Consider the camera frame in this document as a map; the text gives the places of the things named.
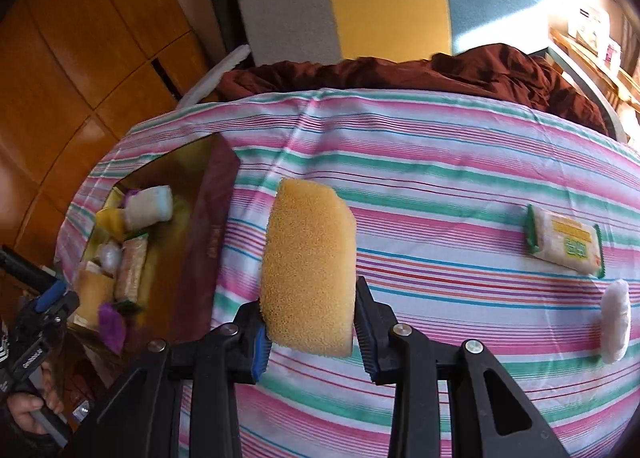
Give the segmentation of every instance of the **packaged food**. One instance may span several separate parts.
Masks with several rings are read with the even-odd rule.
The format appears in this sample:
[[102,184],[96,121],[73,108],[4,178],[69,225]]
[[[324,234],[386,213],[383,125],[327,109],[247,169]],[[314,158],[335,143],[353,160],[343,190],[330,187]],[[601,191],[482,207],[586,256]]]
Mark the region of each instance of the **packaged food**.
[[532,255],[573,268],[585,275],[604,277],[602,236],[597,224],[579,221],[533,205],[527,206],[526,237]]
[[173,214],[171,187],[162,185],[143,189],[129,196],[124,209],[124,222],[129,232],[137,232],[158,221],[169,221]]
[[98,330],[98,308],[102,303],[113,300],[114,281],[106,275],[90,269],[81,269],[76,275],[74,288],[80,299],[75,312],[74,323],[89,330]]
[[140,287],[142,268],[145,266],[147,245],[148,234],[142,234],[123,242],[122,263],[118,271],[114,294],[116,301],[135,303],[138,300],[138,288]]
[[99,264],[94,263],[93,261],[85,261],[84,263],[81,264],[80,269],[86,270],[87,272],[91,272],[91,273],[97,273],[99,275],[104,274],[102,267]]

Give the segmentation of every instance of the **package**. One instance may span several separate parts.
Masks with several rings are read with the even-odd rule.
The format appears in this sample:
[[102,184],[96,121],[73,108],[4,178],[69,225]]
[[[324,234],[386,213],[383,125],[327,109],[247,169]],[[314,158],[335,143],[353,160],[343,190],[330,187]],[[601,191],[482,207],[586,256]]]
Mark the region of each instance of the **package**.
[[609,68],[611,75],[618,76],[618,72],[620,71],[620,62],[622,62],[620,44],[616,43],[616,41],[609,41],[607,54],[604,57],[604,64]]
[[145,266],[148,234],[127,239],[122,244],[122,263],[116,281],[116,301],[138,301],[140,276]]
[[609,46],[609,14],[602,8],[580,5],[570,14],[569,35],[604,60]]
[[150,187],[131,196],[127,194],[124,222],[129,232],[145,229],[158,221],[169,221],[174,214],[171,187]]
[[604,277],[602,237],[597,224],[585,225],[528,205],[525,230],[530,253],[535,257],[585,275]]
[[80,270],[86,270],[87,272],[96,273],[99,275],[104,275],[104,271],[99,264],[94,263],[93,261],[85,261],[81,263]]
[[102,303],[113,300],[114,281],[110,277],[81,269],[76,275],[74,289],[80,299],[75,312],[74,323],[89,330],[98,330],[98,308]]

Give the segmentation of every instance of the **black device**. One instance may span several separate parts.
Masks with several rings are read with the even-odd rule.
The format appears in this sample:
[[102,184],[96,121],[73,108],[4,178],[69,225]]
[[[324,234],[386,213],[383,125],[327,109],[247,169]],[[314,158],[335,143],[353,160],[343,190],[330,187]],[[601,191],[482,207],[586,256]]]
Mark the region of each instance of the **black device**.
[[[11,329],[2,326],[0,402],[12,393],[40,396],[29,377],[62,342],[66,320],[78,308],[78,295],[67,292],[64,282],[5,246],[0,250],[0,268],[40,292],[18,313]],[[32,414],[60,447],[66,445],[71,428],[46,404]]]
[[[449,384],[456,458],[567,458],[553,430],[480,341],[436,341],[398,323],[391,307],[356,283],[354,324],[365,369],[396,384],[388,456],[440,456],[438,380]],[[182,381],[193,380],[191,458],[240,458],[235,384],[255,384],[271,342],[257,301],[232,323],[176,346],[153,341],[101,398],[62,458],[175,458]]]

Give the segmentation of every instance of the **metal screw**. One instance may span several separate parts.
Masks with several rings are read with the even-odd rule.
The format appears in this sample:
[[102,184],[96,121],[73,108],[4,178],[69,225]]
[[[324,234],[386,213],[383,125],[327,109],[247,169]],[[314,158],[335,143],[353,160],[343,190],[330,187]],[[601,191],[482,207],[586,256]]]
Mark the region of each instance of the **metal screw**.
[[233,323],[225,323],[220,325],[220,333],[223,335],[228,335],[229,337],[232,335],[236,335],[238,333],[239,328]]
[[146,346],[146,349],[148,349],[150,352],[153,352],[153,353],[163,352],[165,348],[166,348],[166,341],[162,339],[155,339],[150,343],[148,343],[148,345]]
[[467,341],[465,343],[465,348],[466,348],[466,351],[474,354],[482,353],[482,350],[484,350],[484,346],[482,346],[482,343],[474,339]]
[[406,337],[407,335],[411,335],[412,331],[414,330],[408,324],[398,323],[394,326],[394,333],[396,335],[400,335],[401,337]]

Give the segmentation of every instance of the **human hand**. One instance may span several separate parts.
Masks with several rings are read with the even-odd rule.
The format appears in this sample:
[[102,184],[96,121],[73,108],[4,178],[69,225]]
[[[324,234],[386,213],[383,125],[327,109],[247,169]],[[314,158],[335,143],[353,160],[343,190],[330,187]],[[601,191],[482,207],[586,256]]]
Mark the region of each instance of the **human hand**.
[[[42,381],[44,383],[44,398],[47,401],[47,407],[56,414],[61,413],[64,405],[56,392],[51,367],[48,362],[44,362],[42,365]],[[41,398],[28,393],[15,393],[7,399],[6,403],[9,412],[20,429],[36,434],[47,433],[45,428],[36,422],[30,414],[31,411],[36,411],[43,406],[44,402]]]

